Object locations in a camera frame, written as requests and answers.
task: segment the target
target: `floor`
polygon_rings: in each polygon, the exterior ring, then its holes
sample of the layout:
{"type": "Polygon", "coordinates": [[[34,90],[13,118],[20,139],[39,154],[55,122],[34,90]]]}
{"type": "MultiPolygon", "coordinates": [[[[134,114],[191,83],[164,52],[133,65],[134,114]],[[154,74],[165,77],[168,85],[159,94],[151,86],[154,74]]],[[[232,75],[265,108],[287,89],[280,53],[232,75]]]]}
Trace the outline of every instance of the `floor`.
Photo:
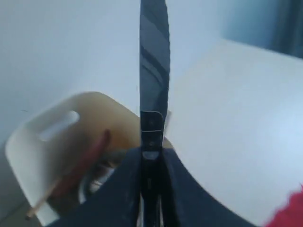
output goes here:
{"type": "Polygon", "coordinates": [[[15,212],[0,221],[0,227],[41,227],[36,218],[26,221],[24,219],[29,205],[25,202],[15,212]]]}

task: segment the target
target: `knife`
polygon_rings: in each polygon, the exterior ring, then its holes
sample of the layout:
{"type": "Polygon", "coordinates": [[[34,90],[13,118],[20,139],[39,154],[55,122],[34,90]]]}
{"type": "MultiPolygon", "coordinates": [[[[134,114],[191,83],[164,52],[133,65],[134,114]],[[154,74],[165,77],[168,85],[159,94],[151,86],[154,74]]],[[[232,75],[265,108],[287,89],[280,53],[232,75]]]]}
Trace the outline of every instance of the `knife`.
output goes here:
{"type": "Polygon", "coordinates": [[[160,159],[168,109],[169,21],[165,0],[141,0],[140,123],[144,227],[160,226],[160,159]]]}

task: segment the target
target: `wooden stick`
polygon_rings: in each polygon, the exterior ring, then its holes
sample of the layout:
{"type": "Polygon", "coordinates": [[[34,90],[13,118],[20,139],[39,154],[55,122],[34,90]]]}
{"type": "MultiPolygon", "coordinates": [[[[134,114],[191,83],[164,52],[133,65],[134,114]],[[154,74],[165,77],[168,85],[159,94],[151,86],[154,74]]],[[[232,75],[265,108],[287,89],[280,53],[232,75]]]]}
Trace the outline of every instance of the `wooden stick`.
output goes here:
{"type": "Polygon", "coordinates": [[[39,199],[39,201],[36,203],[34,207],[32,207],[26,214],[25,219],[30,220],[37,211],[42,207],[42,205],[47,201],[47,199],[50,197],[54,189],[59,185],[61,180],[63,179],[63,176],[58,177],[48,188],[48,190],[45,192],[45,194],[39,199]]]}

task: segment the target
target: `black knife blade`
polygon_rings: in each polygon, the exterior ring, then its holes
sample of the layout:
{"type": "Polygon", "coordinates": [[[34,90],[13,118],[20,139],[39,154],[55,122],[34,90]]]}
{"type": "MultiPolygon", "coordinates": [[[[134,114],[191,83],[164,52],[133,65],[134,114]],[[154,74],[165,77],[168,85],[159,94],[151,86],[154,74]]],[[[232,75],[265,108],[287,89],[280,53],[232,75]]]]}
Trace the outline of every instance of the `black knife blade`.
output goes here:
{"type": "Polygon", "coordinates": [[[143,144],[155,141],[145,131],[161,131],[168,108],[170,71],[169,22],[165,0],[141,0],[140,12],[140,116],[143,144]]]}

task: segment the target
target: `white table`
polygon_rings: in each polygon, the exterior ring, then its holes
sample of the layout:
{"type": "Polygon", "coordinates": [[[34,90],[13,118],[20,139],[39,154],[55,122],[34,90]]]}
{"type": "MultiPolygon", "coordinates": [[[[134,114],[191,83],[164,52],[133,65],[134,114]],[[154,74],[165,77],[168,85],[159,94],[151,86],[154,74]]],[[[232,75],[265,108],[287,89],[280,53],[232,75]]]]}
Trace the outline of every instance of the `white table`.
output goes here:
{"type": "Polygon", "coordinates": [[[219,202],[262,225],[303,183],[303,61],[222,40],[177,83],[167,137],[219,202]]]}

